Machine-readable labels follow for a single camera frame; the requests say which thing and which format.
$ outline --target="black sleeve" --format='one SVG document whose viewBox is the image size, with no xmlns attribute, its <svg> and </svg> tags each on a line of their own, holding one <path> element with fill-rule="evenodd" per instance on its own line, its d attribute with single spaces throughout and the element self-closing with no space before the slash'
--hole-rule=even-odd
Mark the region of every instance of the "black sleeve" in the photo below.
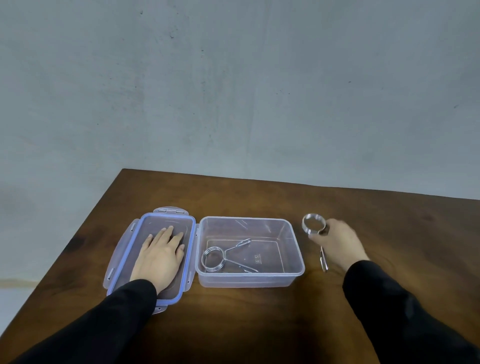
<svg viewBox="0 0 480 364">
<path fill-rule="evenodd" d="M 353 264 L 343 292 L 381 363 L 480 363 L 476 346 L 430 316 L 375 263 Z"/>
<path fill-rule="evenodd" d="M 112 363 L 145 325 L 155 304 L 153 284 L 134 280 L 12 363 Z"/>
</svg>

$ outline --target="wooden table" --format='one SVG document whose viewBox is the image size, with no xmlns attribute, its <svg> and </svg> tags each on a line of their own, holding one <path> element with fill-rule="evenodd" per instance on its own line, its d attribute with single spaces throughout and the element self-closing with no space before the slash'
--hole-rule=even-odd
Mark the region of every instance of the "wooden table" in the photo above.
<svg viewBox="0 0 480 364">
<path fill-rule="evenodd" d="M 480 346 L 480 201 L 122 170 L 0 339 L 0 362 L 53 334 L 106 294 L 102 281 L 126 227 L 179 206 L 204 216 L 285 218 L 305 273 L 290 287 L 213 289 L 197 278 L 179 303 L 153 316 L 122 356 L 138 363 L 375 363 L 342 292 L 324 274 L 301 217 L 347 221 L 372 260 L 436 318 Z"/>
</svg>

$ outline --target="hand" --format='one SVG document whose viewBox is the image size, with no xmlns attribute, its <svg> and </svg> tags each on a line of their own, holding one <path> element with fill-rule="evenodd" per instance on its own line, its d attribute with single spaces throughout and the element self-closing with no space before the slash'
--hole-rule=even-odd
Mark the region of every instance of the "hand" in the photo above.
<svg viewBox="0 0 480 364">
<path fill-rule="evenodd" d="M 133 267 L 130 281 L 149 280 L 155 286 L 157 294 L 168 287 L 179 270 L 185 249 L 185 245 L 179 246 L 183 232 L 170 240 L 172 231 L 173 226 L 170 226 L 168 229 L 160 230 L 155 238 L 152 234 L 146 238 Z"/>
<path fill-rule="evenodd" d="M 355 230 L 344 221 L 327 220 L 330 230 L 327 235 L 310 234 L 308 237 L 324 248 L 326 259 L 338 264 L 347 271 L 359 260 L 370 260 L 363 249 Z"/>
</svg>

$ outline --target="metal ring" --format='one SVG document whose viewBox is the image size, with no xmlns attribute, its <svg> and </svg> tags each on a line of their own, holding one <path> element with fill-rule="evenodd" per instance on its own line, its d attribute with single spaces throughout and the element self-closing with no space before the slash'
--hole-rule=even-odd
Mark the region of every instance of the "metal ring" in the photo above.
<svg viewBox="0 0 480 364">
<path fill-rule="evenodd" d="M 321 222 L 323 224 L 323 228 L 321 228 L 320 230 L 312 230 L 310 229 L 306 224 L 305 224 L 305 220 L 309 220 L 311 218 L 314 218 L 315 220 Z M 325 230 L 325 228 L 327 227 L 327 222 L 325 221 L 325 219 L 323 218 L 323 216 L 319 215 L 319 214 L 306 214 L 302 220 L 301 220 L 301 227 L 303 228 L 303 231 L 306 232 L 307 234 L 320 234 L 322 231 Z"/>
<path fill-rule="evenodd" d="M 207 267 L 207 265 L 206 265 L 207 255 L 209 255 L 213 251 L 218 251 L 218 252 L 222 253 L 222 261 L 218 265 L 216 265 L 215 267 Z M 201 262 L 202 262 L 202 266 L 204 266 L 204 268 L 207 272 L 209 272 L 209 273 L 218 272 L 225 265 L 225 253 L 223 252 L 222 248 L 220 248 L 218 246 L 212 246 L 212 247 L 210 247 L 210 248 L 208 248 L 207 250 L 204 251 L 204 253 L 202 254 Z"/>
</svg>

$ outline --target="gray wall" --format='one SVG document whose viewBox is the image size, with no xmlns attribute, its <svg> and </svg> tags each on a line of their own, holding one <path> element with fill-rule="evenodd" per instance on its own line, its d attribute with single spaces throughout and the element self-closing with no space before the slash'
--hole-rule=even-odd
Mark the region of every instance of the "gray wall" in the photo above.
<svg viewBox="0 0 480 364">
<path fill-rule="evenodd" d="M 480 198 L 478 0 L 0 2 L 0 278 L 123 167 Z"/>
</svg>

